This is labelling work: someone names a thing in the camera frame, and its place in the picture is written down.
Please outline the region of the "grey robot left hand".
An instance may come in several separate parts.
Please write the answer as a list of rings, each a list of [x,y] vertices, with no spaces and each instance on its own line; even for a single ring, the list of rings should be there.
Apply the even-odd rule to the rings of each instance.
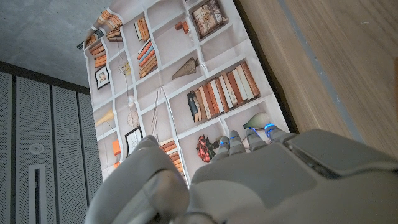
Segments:
[[[154,136],[103,182],[87,223],[396,223],[397,160],[313,129],[221,138],[187,184]]]

